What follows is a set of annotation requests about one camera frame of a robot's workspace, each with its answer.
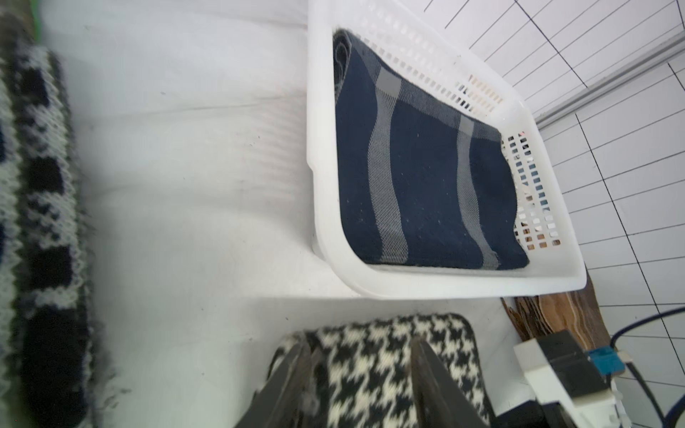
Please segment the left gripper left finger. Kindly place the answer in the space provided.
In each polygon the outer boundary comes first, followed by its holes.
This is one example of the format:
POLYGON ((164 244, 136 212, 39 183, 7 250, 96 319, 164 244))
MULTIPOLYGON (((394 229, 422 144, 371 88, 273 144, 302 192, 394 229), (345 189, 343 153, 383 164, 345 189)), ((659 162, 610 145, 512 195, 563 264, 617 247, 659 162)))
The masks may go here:
POLYGON ((235 427, 321 427, 313 375, 310 344, 297 339, 235 427))

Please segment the smiley face checked scarf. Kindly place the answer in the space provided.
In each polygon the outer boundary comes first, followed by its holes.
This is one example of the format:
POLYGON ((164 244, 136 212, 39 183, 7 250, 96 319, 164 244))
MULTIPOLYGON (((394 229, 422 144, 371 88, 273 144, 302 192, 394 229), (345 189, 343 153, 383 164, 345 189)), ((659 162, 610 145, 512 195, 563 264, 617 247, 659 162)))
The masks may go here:
POLYGON ((1 424, 93 427, 91 254, 62 67, 1 11, 1 424))

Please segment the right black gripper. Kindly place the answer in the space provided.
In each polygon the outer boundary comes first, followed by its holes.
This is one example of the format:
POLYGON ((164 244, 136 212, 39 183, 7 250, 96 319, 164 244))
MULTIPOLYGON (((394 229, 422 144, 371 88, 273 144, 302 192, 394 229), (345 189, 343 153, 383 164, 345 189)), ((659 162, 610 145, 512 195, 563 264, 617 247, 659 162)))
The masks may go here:
POLYGON ((573 420, 559 403, 541 405, 526 401, 496 417, 499 428, 576 428, 573 420))

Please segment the brown plaid scarf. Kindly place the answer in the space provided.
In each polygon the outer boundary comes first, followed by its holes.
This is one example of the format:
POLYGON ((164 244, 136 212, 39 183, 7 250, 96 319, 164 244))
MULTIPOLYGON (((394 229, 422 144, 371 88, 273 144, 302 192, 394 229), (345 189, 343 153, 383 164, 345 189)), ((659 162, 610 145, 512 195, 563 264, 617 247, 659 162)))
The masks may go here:
POLYGON ((501 299, 509 320, 523 342, 568 330, 584 351, 610 344, 592 279, 586 272, 583 289, 515 297, 513 305, 501 299))

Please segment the black white houndstooth scarf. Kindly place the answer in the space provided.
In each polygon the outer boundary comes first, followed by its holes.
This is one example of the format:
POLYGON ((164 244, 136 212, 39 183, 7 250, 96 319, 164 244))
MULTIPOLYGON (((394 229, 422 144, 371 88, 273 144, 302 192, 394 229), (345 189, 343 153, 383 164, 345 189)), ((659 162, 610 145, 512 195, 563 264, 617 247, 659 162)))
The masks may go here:
POLYGON ((495 414, 487 395, 476 335, 455 313, 409 315, 292 333, 276 348, 274 373, 294 344, 312 353, 312 377, 303 394, 301 427, 415 427, 409 375, 410 342, 430 344, 487 426, 495 414))

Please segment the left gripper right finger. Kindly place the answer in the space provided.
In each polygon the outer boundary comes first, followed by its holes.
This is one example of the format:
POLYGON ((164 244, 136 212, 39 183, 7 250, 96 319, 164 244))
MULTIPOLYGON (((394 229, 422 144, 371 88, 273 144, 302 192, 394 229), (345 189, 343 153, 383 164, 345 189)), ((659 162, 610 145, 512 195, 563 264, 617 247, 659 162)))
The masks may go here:
POLYGON ((423 338, 415 337, 410 343, 410 378, 418 427, 486 427, 476 408, 423 338))

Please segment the navy grey striped scarf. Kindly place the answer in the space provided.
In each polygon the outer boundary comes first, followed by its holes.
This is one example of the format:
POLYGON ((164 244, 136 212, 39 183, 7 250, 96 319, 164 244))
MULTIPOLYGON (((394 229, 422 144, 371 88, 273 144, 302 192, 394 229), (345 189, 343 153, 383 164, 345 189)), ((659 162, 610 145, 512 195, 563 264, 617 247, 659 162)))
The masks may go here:
POLYGON ((517 192, 501 133, 438 101, 348 30, 333 37, 342 229, 370 265, 513 270, 517 192))

